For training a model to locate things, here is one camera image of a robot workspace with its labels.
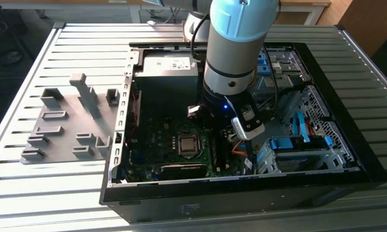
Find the wooden desk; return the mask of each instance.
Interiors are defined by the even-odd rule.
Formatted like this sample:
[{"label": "wooden desk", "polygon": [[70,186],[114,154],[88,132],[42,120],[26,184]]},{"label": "wooden desk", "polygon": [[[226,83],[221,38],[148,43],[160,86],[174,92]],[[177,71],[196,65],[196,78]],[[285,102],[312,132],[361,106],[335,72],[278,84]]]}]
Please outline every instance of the wooden desk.
[{"label": "wooden desk", "polygon": [[[281,0],[281,12],[308,13],[304,25],[315,25],[329,0]],[[0,0],[5,9],[129,9],[132,22],[140,23],[140,10],[164,9],[141,0]]]}]

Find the wooden cabinet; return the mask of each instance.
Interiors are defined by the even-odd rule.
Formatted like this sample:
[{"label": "wooden cabinet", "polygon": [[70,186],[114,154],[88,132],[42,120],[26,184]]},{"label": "wooden cabinet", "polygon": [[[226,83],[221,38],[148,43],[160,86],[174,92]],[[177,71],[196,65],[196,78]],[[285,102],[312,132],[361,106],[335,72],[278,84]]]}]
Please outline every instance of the wooden cabinet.
[{"label": "wooden cabinet", "polygon": [[331,0],[319,25],[343,25],[368,54],[387,40],[387,0]]}]

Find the motherboard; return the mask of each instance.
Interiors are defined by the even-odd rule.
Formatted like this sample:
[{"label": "motherboard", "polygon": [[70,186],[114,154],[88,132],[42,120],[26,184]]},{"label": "motherboard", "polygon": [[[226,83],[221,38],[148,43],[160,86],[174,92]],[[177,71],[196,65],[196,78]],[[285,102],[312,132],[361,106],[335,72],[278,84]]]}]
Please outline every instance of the motherboard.
[{"label": "motherboard", "polygon": [[[232,131],[221,132],[228,137]],[[184,118],[148,118],[129,141],[128,181],[190,179],[237,175],[241,157],[225,157],[212,132]],[[218,165],[220,157],[225,161]]]}]

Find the white sticker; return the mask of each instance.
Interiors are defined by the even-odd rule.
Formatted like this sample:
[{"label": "white sticker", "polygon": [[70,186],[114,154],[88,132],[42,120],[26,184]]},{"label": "white sticker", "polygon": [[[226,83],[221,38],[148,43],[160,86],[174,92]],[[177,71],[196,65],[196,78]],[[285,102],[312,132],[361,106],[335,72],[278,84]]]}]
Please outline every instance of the white sticker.
[{"label": "white sticker", "polygon": [[248,160],[248,158],[245,158],[244,163],[245,163],[245,166],[246,166],[249,169],[252,169],[252,162]]},{"label": "white sticker", "polygon": [[126,0],[109,0],[109,3],[128,3]]},{"label": "white sticker", "polygon": [[161,70],[189,70],[189,57],[162,57],[154,58],[153,65]]}]

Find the slotted metal table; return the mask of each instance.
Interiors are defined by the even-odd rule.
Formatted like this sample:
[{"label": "slotted metal table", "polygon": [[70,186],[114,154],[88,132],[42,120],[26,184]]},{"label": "slotted metal table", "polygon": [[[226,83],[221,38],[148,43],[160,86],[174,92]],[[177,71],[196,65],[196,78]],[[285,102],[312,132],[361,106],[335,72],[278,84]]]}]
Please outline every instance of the slotted metal table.
[{"label": "slotted metal table", "polygon": [[[98,205],[104,161],[18,162],[42,90],[77,94],[69,75],[79,72],[96,93],[105,93],[122,82],[128,43],[180,42],[181,31],[180,25],[145,24],[66,24],[51,30],[0,125],[0,231],[180,231],[174,227],[188,226],[184,231],[387,232],[387,184],[309,210],[129,225]],[[307,43],[387,170],[387,79],[345,31],[273,26],[266,42]]]}]

